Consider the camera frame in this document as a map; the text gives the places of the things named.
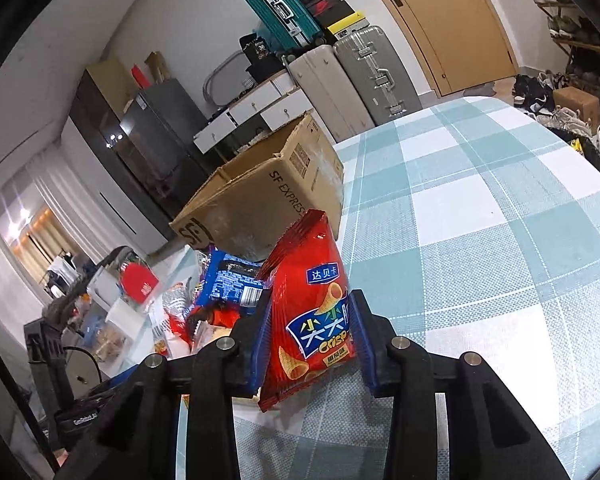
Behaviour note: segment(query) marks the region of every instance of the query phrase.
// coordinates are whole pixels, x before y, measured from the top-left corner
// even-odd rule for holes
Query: suitcase handle
[[[395,87],[394,77],[391,75],[391,72],[389,72],[385,68],[379,68],[378,73],[384,74],[386,76],[386,78],[389,80],[389,90],[392,89],[393,87]]]
[[[286,4],[285,0],[273,2],[271,6],[283,20],[290,20],[294,16],[294,12]]]

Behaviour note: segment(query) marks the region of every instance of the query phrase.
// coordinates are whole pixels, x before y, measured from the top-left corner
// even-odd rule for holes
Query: door
[[[440,95],[515,75],[503,30],[487,0],[390,1]]]

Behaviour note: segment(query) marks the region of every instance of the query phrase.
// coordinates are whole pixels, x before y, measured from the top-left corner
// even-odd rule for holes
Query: black cable
[[[77,346],[63,346],[62,349],[64,350],[77,350],[78,352],[82,352],[83,354],[87,354],[91,360],[93,361],[93,364],[96,365],[96,370],[98,371],[98,380],[100,382],[102,382],[102,373],[100,372],[100,367],[98,366],[98,362],[96,361],[95,357],[93,355],[91,355],[91,352],[89,352],[88,350],[85,350],[84,348],[80,348]]]
[[[11,396],[11,399],[13,399],[13,402],[16,403],[16,406],[20,410],[20,413],[22,414],[25,422],[29,426],[29,429],[31,430],[33,437],[36,439],[36,442],[38,443],[40,452],[45,457],[45,459],[49,463],[49,465],[51,466],[51,469],[53,470],[53,472],[57,473],[58,470],[60,469],[58,460],[56,460],[56,456],[54,455],[54,452],[51,450],[51,446],[49,446],[49,442],[46,439],[46,436],[43,433],[42,429],[40,428],[40,425],[38,424],[38,421],[36,420],[35,415],[31,411],[29,404],[26,402],[26,400],[20,394],[18,385],[16,384],[16,381],[11,376],[9,369],[4,364],[4,361],[2,360],[1,356],[0,356],[0,380],[2,381],[2,384],[4,384],[4,387],[7,389],[9,395]]]

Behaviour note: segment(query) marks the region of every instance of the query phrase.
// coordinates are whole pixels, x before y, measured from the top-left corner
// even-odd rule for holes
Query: metal screw
[[[162,364],[162,356],[160,354],[151,354],[144,359],[144,364],[149,368],[155,368]]]
[[[394,337],[393,339],[391,339],[391,345],[394,348],[403,350],[405,348],[409,348],[409,345],[411,344],[411,340],[408,337],[405,337],[403,335],[397,335],[396,337]]]
[[[464,354],[464,360],[471,366],[477,366],[482,362],[482,358],[475,352],[467,352]]]
[[[221,350],[230,350],[235,345],[235,341],[232,337],[225,336],[221,337],[216,341],[216,346]]]

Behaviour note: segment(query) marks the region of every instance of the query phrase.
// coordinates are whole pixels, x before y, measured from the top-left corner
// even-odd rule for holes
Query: teal suitcase
[[[245,0],[285,50],[306,47],[321,34],[300,0]]]

